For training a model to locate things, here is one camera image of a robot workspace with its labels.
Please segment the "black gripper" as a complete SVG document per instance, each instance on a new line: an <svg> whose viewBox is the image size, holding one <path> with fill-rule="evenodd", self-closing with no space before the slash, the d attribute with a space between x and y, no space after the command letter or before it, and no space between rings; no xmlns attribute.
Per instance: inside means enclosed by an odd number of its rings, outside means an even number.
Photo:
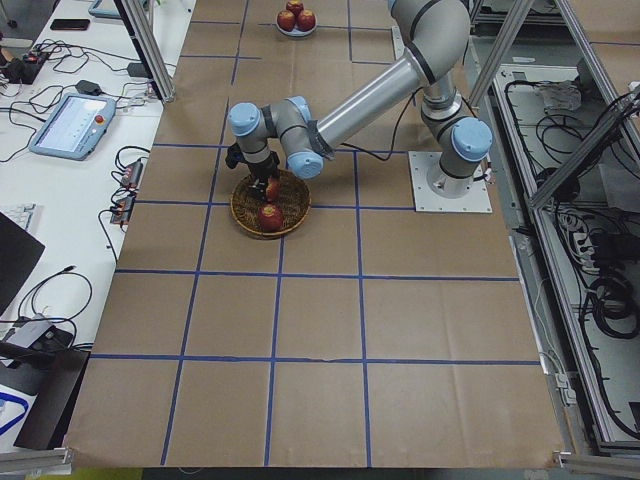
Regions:
<svg viewBox="0 0 640 480"><path fill-rule="evenodd" d="M245 164L251 174L253 183L247 187L248 194L256 200L267 200L268 183L271 179L280 177L279 157L266 147L261 153L261 160L254 162L249 160L249 154L243 153L237 143L227 149L225 162L228 168L235 169L238 164Z"/></svg>

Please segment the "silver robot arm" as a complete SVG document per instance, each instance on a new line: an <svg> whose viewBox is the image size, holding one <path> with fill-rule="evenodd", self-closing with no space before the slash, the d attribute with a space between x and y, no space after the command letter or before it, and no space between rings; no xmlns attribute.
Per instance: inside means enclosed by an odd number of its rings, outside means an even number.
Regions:
<svg viewBox="0 0 640 480"><path fill-rule="evenodd" d="M231 108L228 122L236 141L227 150L226 164L246 165L259 195L265 195L278 170L269 140L280 142L296 177L313 178L339 144L417 90L424 93L421 118L442 149L427 175L429 188L447 199L468 193L493 142L486 123L462 114L462 96L453 83L454 66L469 37L469 13L456 0L391 1L388 8L403 40L401 57L324 118L313 119L301 96L264 107L243 102Z"/></svg>

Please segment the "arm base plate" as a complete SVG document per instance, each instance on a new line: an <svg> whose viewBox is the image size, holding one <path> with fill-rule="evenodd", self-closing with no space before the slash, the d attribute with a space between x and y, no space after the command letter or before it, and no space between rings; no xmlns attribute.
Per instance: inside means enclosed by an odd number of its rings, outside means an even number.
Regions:
<svg viewBox="0 0 640 480"><path fill-rule="evenodd" d="M440 152L408 153L414 208L418 213L491 214L482 168L465 179L449 177L441 169Z"/></svg>

